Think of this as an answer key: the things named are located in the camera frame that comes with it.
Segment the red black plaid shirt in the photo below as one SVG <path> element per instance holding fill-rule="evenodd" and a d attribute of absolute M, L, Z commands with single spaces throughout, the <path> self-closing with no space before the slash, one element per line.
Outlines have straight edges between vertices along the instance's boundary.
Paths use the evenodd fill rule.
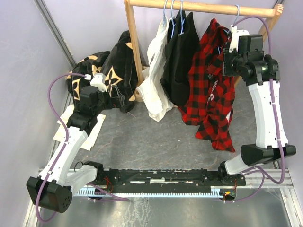
<path fill-rule="evenodd" d="M 215 150 L 235 152 L 229 133 L 235 82 L 223 75 L 223 50 L 229 41 L 228 29 L 213 18 L 188 72 L 189 99 L 179 110 L 186 125 L 198 126 L 196 138 L 210 141 Z"/>

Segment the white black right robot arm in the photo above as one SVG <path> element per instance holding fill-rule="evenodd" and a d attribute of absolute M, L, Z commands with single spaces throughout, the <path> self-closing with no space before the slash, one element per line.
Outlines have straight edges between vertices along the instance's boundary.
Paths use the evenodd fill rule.
<path fill-rule="evenodd" d="M 241 153 L 224 163 L 217 173 L 218 181 L 228 185 L 234 175 L 252 166 L 282 160 L 296 154 L 296 147 L 285 135 L 280 103 L 278 62 L 263 51 L 263 36 L 247 32 L 232 34 L 223 51 L 223 75 L 241 76 L 251 95 L 256 119 L 256 142 L 243 145 Z"/>

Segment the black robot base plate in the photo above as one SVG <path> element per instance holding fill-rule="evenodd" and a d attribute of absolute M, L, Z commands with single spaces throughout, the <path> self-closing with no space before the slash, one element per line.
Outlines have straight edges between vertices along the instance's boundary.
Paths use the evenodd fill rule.
<path fill-rule="evenodd" d="M 198 183 L 205 186 L 245 186 L 246 180 L 242 175 L 226 175 L 219 171 L 205 169 L 188 170 L 138 170 L 138 169 L 109 169 L 98 173 L 94 184 L 99 186 L 120 186 L 129 184 L 173 184 Z"/>

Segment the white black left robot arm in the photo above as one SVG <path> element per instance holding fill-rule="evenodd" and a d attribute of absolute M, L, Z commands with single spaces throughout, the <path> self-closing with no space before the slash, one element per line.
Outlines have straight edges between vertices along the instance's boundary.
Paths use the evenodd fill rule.
<path fill-rule="evenodd" d="M 47 166 L 37 177 L 30 177 L 26 183 L 35 205 L 64 213 L 73 195 L 82 187 L 88 183 L 101 184 L 105 180 L 103 165 L 94 161 L 85 162 L 72 175 L 68 175 L 68 171 L 82 144 L 96 127 L 99 114 L 111 107 L 105 85 L 86 86 L 80 90 L 79 101 L 66 125 L 68 134 Z"/>

